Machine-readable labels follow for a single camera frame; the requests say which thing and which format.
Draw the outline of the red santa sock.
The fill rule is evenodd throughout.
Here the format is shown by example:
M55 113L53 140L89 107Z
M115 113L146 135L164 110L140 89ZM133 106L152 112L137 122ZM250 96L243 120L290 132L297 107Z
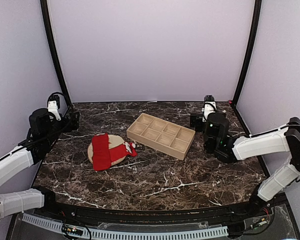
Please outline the red santa sock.
M133 142L124 142L109 150L111 165L116 165L122 162L126 156L136 157L136 144Z
M107 133L92 138L92 164L95 171L103 171L111 167L109 136Z

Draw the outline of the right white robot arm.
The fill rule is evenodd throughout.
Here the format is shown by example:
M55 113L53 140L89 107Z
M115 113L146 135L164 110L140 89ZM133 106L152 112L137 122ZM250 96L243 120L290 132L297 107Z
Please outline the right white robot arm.
M245 213L256 217L276 194L300 178L300 119L257 134L233 136L224 113L191 114L190 127L203 132L204 151L220 162L233 164L252 157L286 153L287 159L266 180L260 183L245 205Z

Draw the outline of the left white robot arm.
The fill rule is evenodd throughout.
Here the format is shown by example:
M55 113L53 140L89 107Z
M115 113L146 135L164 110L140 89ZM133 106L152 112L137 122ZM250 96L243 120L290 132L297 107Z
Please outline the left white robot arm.
M57 117L47 108L39 108L29 116L27 137L11 152L0 158L0 187L23 170L44 160L62 133L79 128L80 113ZM61 213L56 194L42 186L0 194L0 220L20 212L40 209L50 218Z

